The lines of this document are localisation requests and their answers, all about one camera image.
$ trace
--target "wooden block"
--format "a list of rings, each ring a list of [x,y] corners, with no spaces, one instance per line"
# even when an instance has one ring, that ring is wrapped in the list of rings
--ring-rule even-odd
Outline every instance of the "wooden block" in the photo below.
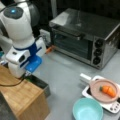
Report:
[[[18,82],[7,68],[0,66],[0,84]],[[26,80],[14,87],[0,86],[0,91],[18,120],[44,120],[49,114],[44,91]]]

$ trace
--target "toaster oven handle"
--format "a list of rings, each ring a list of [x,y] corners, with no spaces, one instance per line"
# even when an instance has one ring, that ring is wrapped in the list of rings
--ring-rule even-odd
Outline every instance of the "toaster oven handle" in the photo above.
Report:
[[[61,34],[61,35],[64,35],[64,36],[67,36],[69,38],[73,38],[75,40],[82,40],[84,38],[84,34],[79,34],[79,35],[73,35],[73,34],[70,34],[69,32],[63,32],[61,30],[57,30],[57,29],[54,29],[52,28],[52,31],[58,33],[58,34]]]

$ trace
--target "toaster oven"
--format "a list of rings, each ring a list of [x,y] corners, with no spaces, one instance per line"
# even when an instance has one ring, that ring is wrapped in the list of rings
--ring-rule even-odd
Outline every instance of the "toaster oven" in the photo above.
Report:
[[[118,20],[69,8],[49,26],[56,50],[95,68],[103,68],[118,49]]]

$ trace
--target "countertop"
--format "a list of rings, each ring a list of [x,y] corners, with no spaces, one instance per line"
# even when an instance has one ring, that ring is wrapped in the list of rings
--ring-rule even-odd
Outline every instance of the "countertop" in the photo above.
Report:
[[[80,80],[80,73],[91,77],[100,75],[120,84],[120,50],[102,70],[57,51],[44,55],[43,63],[34,75],[48,83],[51,91],[47,98],[50,114],[45,120],[75,120],[73,105],[83,97],[82,91],[87,85]],[[112,114],[104,109],[103,120],[118,120],[119,116],[120,112]]]

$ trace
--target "light blue bowl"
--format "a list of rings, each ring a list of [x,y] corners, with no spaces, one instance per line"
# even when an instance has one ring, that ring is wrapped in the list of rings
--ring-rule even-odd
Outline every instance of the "light blue bowl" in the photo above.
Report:
[[[102,120],[103,109],[94,99],[81,98],[73,106],[76,120]]]

